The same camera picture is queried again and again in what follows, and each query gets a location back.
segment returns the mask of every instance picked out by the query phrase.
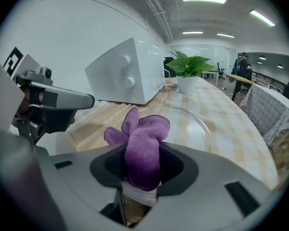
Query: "ceiling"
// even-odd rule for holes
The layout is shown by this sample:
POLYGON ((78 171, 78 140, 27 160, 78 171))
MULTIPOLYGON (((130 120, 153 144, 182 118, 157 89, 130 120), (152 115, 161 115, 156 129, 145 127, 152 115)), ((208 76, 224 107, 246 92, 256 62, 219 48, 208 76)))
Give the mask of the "ceiling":
POLYGON ((183 0, 159 1, 167 12, 174 39, 186 37, 181 31, 204 31, 203 35, 206 37, 217 37, 217 33, 236 36, 258 27, 269 28, 270 26, 250 14, 253 9, 275 24, 281 21, 281 17, 268 0, 227 0, 224 4, 183 0))
POLYGON ((247 55, 248 62, 252 66, 254 64, 261 66, 261 64, 257 63, 260 60, 262 65, 269 67, 277 67, 278 64, 281 64, 284 67, 284 70, 289 72, 289 56, 267 52, 247 52, 247 55), (259 59, 260 55, 264 55, 266 60, 259 59))

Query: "floor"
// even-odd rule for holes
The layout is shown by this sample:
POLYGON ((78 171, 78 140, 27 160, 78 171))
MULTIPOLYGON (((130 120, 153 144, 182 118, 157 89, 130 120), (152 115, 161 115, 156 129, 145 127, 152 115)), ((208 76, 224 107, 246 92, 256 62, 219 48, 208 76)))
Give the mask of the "floor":
MULTIPOLYGON (((210 84, 215 84, 215 77, 210 77, 205 79, 210 84)), ((226 96, 228 96, 230 99, 232 98, 233 91, 235 89, 236 82, 229 82, 229 78, 226 77, 225 80, 218 79, 217 82, 217 88, 220 89, 226 96)), ((246 96, 246 91, 241 91, 240 94, 236 95, 235 103, 239 106, 239 104, 242 102, 244 97, 246 96)), ((241 107, 241 109, 246 113, 246 108, 241 107)), ((273 146, 278 143, 278 140, 280 137, 284 135, 284 132, 281 132, 280 135, 275 138, 270 146, 268 146, 270 153, 272 155, 272 158, 274 160, 275 166, 277 168, 277 173, 279 177, 279 187, 278 190, 284 189, 286 186, 287 180, 289 179, 289 134, 284 139, 284 141, 277 146, 277 148, 273 151, 273 146)))

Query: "checkered tablecloth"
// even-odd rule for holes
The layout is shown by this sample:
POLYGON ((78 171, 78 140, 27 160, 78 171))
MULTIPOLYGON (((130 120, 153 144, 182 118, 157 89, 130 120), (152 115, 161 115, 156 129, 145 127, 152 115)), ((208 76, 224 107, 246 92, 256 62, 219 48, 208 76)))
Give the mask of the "checkered tablecloth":
POLYGON ((247 107, 248 117, 261 129, 268 145, 282 130, 289 129, 289 100, 280 92, 252 85, 240 106, 247 107))
MULTIPOLYGON (((171 106, 197 116, 210 131, 211 153, 228 158, 270 190, 274 189, 278 185, 276 167, 260 133, 247 115, 221 90, 201 78, 198 78, 195 94, 190 97, 178 92, 176 78, 171 78, 171 81, 175 84, 166 83, 166 87, 149 103, 137 107, 171 106)), ((131 107, 125 103, 96 102, 92 109, 76 113, 76 122, 70 126, 67 135, 77 151, 105 146, 105 129, 125 117, 131 107)), ((180 128, 186 127, 186 123, 181 121, 177 119, 171 127, 177 126, 175 143, 187 146, 195 138, 180 133, 180 128)))

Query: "transparent plate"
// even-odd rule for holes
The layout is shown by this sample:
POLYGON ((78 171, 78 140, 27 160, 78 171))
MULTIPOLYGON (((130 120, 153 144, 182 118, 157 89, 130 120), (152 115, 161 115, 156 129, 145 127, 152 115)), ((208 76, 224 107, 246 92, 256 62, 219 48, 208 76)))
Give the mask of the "transparent plate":
MULTIPOLYGON (((209 130, 206 125, 195 115, 190 112, 176 107, 148 107, 138 108, 139 118, 149 115, 160 115, 170 121, 170 131, 165 142, 183 145, 192 149, 210 152, 209 130)), ((114 127, 121 130, 124 118, 117 122, 114 127)), ((122 182, 122 193, 148 206, 154 206, 156 203, 156 192, 142 191, 132 187, 127 182, 122 182)))

